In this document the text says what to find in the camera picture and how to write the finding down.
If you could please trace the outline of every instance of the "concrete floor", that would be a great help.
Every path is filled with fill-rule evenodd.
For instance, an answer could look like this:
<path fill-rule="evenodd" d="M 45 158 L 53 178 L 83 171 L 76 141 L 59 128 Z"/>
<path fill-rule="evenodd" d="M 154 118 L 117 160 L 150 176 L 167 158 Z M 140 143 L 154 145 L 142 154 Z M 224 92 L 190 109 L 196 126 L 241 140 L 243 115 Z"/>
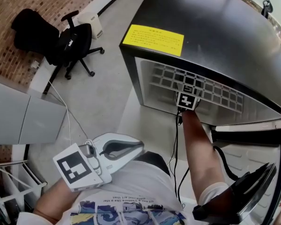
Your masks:
<path fill-rule="evenodd" d="M 92 41 L 91 48 L 102 46 L 105 54 L 97 52 L 84 58 L 89 69 L 96 73 L 94 77 L 89 77 L 78 62 L 72 70 L 70 81 L 64 77 L 65 69 L 54 80 L 53 86 L 88 138 L 116 132 L 120 124 L 132 83 L 118 45 L 142 1 L 116 0 L 99 17 L 104 33 L 98 40 Z M 52 88 L 49 92 L 57 96 Z M 70 121 L 72 143 L 83 144 L 86 136 L 72 115 Z M 45 190 L 60 178 L 52 158 L 69 144 L 68 120 L 65 116 L 54 144 L 30 145 L 28 159 L 36 174 L 48 182 Z"/>

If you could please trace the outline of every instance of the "chair base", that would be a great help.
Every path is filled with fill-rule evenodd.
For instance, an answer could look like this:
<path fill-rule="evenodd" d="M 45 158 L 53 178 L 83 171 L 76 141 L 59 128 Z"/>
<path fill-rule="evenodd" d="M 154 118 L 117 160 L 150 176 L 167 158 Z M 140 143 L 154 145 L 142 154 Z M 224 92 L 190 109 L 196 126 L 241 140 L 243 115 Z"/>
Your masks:
<path fill-rule="evenodd" d="M 91 54 L 91 53 L 94 53 L 94 52 L 97 52 L 97 51 L 100 51 L 101 54 L 104 54 L 105 50 L 102 48 L 102 47 L 98 47 L 98 48 L 94 48 L 94 49 L 90 49 L 88 51 L 87 54 Z M 67 80 L 70 80 L 72 77 L 70 76 L 70 72 L 72 71 L 72 69 L 74 68 L 74 66 L 76 65 L 78 60 L 73 60 L 71 63 L 70 63 L 70 66 L 67 68 L 67 72 L 65 74 L 65 78 Z M 85 62 L 83 61 L 83 59 L 79 59 L 79 61 L 81 62 L 81 64 L 84 66 L 85 70 L 87 71 L 87 73 L 93 77 L 95 76 L 95 72 L 93 71 L 90 71 L 89 68 L 86 66 Z"/>

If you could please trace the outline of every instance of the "white grid panel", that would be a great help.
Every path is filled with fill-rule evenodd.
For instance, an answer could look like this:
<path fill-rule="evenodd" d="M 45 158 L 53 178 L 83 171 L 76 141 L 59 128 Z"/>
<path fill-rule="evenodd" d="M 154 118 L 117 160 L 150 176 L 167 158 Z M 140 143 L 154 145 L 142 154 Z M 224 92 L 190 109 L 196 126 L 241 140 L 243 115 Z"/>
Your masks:
<path fill-rule="evenodd" d="M 155 64 L 150 84 L 190 94 L 238 113 L 243 112 L 244 95 L 237 90 L 175 67 Z M 183 90 L 187 87 L 192 89 L 189 92 Z"/>

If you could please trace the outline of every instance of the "person's arm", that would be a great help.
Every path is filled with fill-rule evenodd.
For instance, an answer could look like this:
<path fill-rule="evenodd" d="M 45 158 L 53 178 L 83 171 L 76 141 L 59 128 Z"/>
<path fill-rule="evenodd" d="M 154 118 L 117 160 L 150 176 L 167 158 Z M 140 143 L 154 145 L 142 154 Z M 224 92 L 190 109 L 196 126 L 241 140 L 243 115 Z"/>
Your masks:
<path fill-rule="evenodd" d="M 60 179 L 39 198 L 33 213 L 56 224 L 62 214 L 72 207 L 79 193 L 72 192 L 65 181 Z"/>
<path fill-rule="evenodd" d="M 202 192 L 216 182 L 225 182 L 221 163 L 194 111 L 182 113 L 186 155 L 192 188 L 199 202 Z"/>

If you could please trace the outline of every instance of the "white device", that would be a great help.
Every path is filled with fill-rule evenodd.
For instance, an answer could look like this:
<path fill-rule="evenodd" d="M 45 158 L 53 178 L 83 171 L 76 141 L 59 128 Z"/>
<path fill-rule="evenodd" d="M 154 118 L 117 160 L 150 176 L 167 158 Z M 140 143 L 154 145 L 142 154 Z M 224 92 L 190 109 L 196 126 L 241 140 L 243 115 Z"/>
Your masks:
<path fill-rule="evenodd" d="M 72 191 L 97 188 L 112 181 L 115 173 L 144 149 L 144 143 L 127 135 L 106 133 L 82 146 L 76 143 L 53 158 Z"/>
<path fill-rule="evenodd" d="M 78 17 L 78 22 L 79 24 L 89 23 L 91 25 L 93 39 L 98 39 L 103 33 L 98 14 L 90 12 L 81 14 Z"/>

